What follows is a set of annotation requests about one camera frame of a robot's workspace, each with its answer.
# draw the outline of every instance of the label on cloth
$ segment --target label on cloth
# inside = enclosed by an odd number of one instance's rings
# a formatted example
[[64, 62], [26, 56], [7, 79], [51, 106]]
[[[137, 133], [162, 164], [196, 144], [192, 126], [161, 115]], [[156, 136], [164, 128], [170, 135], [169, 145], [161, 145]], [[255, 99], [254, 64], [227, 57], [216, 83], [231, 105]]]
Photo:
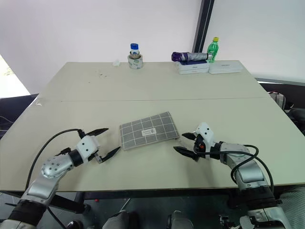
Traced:
[[142, 130], [142, 136], [149, 136], [149, 135], [155, 135], [157, 133], [156, 128], [151, 128], [147, 130]]

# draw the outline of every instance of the white wall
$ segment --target white wall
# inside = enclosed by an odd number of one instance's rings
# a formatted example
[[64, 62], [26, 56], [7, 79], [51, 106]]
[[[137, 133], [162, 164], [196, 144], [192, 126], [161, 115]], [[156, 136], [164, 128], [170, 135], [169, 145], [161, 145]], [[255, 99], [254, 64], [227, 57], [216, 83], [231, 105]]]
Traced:
[[240, 60], [254, 77], [305, 83], [304, 0], [215, 0], [204, 50]]
[[0, 53], [30, 93], [66, 62], [144, 61], [191, 51], [200, 0], [2, 0]]

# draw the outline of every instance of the grid pattern cloth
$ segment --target grid pattern cloth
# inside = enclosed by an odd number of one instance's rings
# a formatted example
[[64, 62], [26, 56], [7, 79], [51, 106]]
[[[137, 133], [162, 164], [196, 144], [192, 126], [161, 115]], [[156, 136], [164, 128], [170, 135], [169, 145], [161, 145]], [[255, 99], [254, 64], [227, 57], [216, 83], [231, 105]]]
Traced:
[[179, 138], [169, 112], [153, 115], [120, 125], [121, 145], [124, 150]]

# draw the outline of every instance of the black cable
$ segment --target black cable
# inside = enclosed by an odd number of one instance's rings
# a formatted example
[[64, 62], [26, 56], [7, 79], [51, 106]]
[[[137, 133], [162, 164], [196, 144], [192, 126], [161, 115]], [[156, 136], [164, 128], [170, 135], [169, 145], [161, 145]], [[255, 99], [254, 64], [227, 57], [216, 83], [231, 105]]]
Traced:
[[51, 209], [49, 207], [47, 207], [49, 213], [51, 214], [51, 216], [53, 216], [53, 218], [58, 222], [58, 224], [63, 228], [66, 229], [66, 226], [63, 225], [63, 223], [55, 216], [55, 214], [51, 211]]
[[25, 190], [29, 187], [29, 184], [30, 184], [30, 180], [31, 180], [31, 176], [32, 176], [32, 173], [33, 173], [33, 169], [35, 167], [35, 164], [40, 156], [40, 154], [43, 152], [43, 150], [45, 149], [45, 147], [47, 147], [47, 145], [50, 143], [50, 141], [52, 141], [54, 138], [56, 138], [57, 136], [61, 135], [61, 134], [64, 134], [66, 132], [71, 132], [71, 131], [79, 131], [79, 129], [69, 129], [69, 130], [64, 130], [64, 131], [61, 131], [59, 133], [57, 133], [56, 135], [54, 135], [53, 137], [51, 137], [44, 145], [43, 147], [40, 149], [40, 151], [38, 152], [38, 154], [36, 155], [31, 167], [30, 167], [30, 171], [29, 171], [29, 174], [28, 174], [28, 179], [27, 179], [27, 183], [25, 185]]
[[231, 179], [232, 179], [232, 181], [233, 181], [234, 183], [236, 183], [236, 179], [235, 179], [235, 177], [234, 177], [235, 171], [236, 171], [240, 166], [242, 166], [242, 165], [246, 164], [247, 162], [253, 160], [253, 159], [258, 155], [258, 152], [259, 152], [259, 150], [258, 150], [258, 148], [257, 148], [256, 146], [253, 146], [253, 145], [244, 145], [244, 146], [245, 146], [245, 147], [254, 148], [254, 149], [255, 149], [255, 154], [253, 154], [253, 156], [251, 156], [251, 157], [248, 158], [247, 160], [245, 160], [245, 161], [239, 163], [238, 165], [236, 165], [236, 166], [232, 169], [232, 171], [231, 171]]
[[[241, 152], [241, 151], [217, 151], [217, 152], [198, 152], [197, 150], [195, 151], [194, 148], [194, 152], [199, 154], [199, 155], [219, 155], [219, 154], [244, 154], [244, 155], [248, 155], [253, 157], [253, 154], [247, 153], [247, 152]], [[274, 183], [273, 183], [273, 178], [272, 175], [270, 173], [270, 170], [268, 169], [267, 165], [257, 156], [254, 156], [253, 158], [255, 158], [256, 160], [258, 160], [262, 166], [265, 168], [268, 176], [269, 176], [269, 180], [270, 180], [270, 189], [272, 192], [274, 192]]]

